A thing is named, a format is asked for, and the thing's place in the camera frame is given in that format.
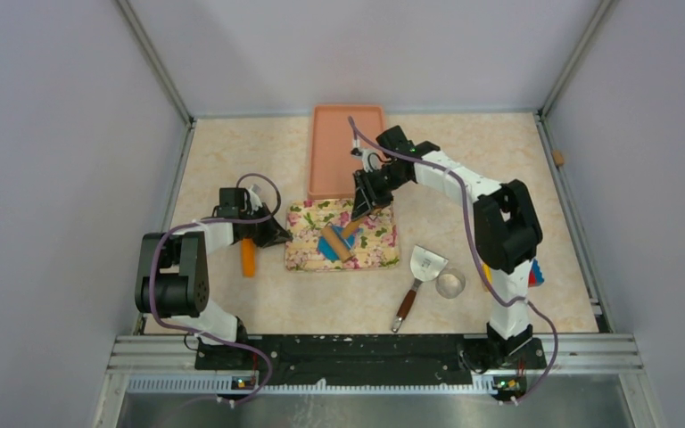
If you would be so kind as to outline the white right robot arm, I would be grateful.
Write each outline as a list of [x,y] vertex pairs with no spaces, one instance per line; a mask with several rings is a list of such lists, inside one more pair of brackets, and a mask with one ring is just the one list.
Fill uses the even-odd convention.
[[385,130],[376,140],[357,128],[352,132],[351,153],[363,167],[353,174],[351,218],[364,218],[391,205],[394,191],[410,182],[459,204],[471,257],[495,300],[487,324],[487,354],[496,366],[513,366],[533,335],[527,295],[543,238],[526,184],[484,177],[451,159],[436,144],[414,144],[399,126]]

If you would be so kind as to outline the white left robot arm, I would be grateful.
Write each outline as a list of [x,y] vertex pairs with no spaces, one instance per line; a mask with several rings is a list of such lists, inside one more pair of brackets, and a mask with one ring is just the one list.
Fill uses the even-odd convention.
[[144,235],[134,301],[139,312],[157,314],[167,326],[180,323],[204,342],[218,344],[217,358],[235,369],[247,363],[251,346],[239,337],[239,318],[210,297],[208,255],[245,239],[267,248],[293,238],[253,189],[220,188],[212,214],[169,234]]

